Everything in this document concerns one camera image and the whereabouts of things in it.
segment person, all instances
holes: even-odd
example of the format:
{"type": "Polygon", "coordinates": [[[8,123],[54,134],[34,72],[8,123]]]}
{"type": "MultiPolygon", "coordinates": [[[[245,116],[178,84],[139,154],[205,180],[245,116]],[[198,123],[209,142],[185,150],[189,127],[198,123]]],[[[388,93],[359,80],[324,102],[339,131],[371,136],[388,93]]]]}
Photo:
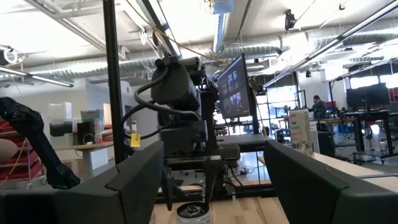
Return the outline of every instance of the person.
{"type": "Polygon", "coordinates": [[[326,118],[326,104],[318,95],[313,96],[313,106],[308,111],[313,112],[315,119],[326,118]]]}

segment computer monitor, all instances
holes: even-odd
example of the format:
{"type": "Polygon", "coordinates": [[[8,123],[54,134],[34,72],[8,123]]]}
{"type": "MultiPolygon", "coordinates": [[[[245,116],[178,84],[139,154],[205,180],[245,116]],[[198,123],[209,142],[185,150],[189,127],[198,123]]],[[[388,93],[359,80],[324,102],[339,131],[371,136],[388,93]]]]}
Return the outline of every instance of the computer monitor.
{"type": "Polygon", "coordinates": [[[347,89],[347,105],[350,108],[386,105],[390,103],[389,91],[385,83],[347,89]]]}
{"type": "Polygon", "coordinates": [[[244,54],[236,58],[217,77],[217,85],[224,119],[252,115],[252,94],[244,54]]]}

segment yellow label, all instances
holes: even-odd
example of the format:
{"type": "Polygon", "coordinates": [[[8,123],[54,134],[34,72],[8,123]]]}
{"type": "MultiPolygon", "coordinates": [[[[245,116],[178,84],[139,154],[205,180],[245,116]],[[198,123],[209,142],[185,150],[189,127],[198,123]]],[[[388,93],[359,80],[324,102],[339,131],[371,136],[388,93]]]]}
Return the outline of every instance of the yellow label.
{"type": "Polygon", "coordinates": [[[140,147],[141,145],[141,135],[131,134],[130,147],[140,147]]]}

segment yellow cable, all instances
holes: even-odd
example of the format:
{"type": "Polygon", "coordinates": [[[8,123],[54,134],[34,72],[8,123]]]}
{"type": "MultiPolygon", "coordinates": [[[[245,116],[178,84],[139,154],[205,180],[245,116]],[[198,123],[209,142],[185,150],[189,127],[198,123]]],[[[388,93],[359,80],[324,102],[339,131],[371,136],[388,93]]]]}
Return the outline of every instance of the yellow cable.
{"type": "Polygon", "coordinates": [[[208,59],[211,59],[211,60],[215,60],[215,61],[217,61],[217,62],[219,62],[219,63],[223,63],[223,64],[226,64],[226,65],[229,65],[228,62],[225,62],[225,61],[220,60],[220,59],[218,59],[218,58],[214,58],[214,57],[210,57],[210,56],[204,55],[204,54],[202,54],[202,53],[199,53],[199,52],[197,52],[197,51],[194,51],[194,50],[192,50],[192,49],[190,49],[190,48],[188,48],[188,47],[186,47],[186,46],[184,46],[184,45],[178,43],[176,40],[174,40],[173,38],[170,38],[167,34],[165,34],[165,33],[162,32],[161,30],[159,30],[157,27],[155,27],[155,26],[153,26],[151,23],[149,23],[146,19],[144,19],[144,17],[143,17],[141,14],[138,13],[137,9],[136,9],[134,6],[132,6],[132,4],[131,4],[129,1],[127,1],[127,2],[128,2],[129,5],[132,7],[132,9],[134,10],[134,12],[136,12],[137,15],[138,15],[139,17],[141,17],[141,19],[142,19],[144,22],[146,22],[150,27],[152,27],[152,29],[154,29],[156,32],[162,34],[162,36],[164,36],[165,38],[171,40],[172,42],[174,42],[174,43],[177,44],[178,46],[180,46],[180,47],[182,47],[182,48],[184,48],[184,49],[187,49],[187,50],[189,50],[189,51],[191,51],[191,52],[193,52],[193,53],[195,53],[195,54],[198,54],[198,55],[200,55],[200,56],[202,56],[202,57],[205,57],[205,58],[208,58],[208,59]]]}
{"type": "Polygon", "coordinates": [[[25,141],[24,141],[24,143],[23,143],[23,145],[22,145],[22,147],[21,147],[21,149],[19,151],[19,155],[18,155],[17,161],[14,164],[14,167],[12,167],[12,169],[11,169],[10,173],[8,173],[7,177],[0,183],[0,186],[2,186],[8,180],[8,178],[10,177],[10,175],[12,174],[14,169],[17,167],[19,159],[21,158],[22,152],[23,152],[23,150],[25,148],[25,143],[26,143],[26,139],[25,139],[25,141]]]}

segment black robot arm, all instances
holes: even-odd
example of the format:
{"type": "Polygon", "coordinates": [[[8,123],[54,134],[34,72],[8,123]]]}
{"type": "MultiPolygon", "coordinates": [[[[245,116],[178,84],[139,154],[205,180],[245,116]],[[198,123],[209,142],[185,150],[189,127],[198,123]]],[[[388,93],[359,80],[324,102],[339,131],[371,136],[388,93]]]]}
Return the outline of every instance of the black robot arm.
{"type": "Polygon", "coordinates": [[[47,169],[47,181],[56,189],[70,189],[80,179],[63,165],[45,136],[43,119],[37,111],[22,105],[10,97],[0,98],[0,116],[21,135],[25,136],[35,149],[47,169]]]}

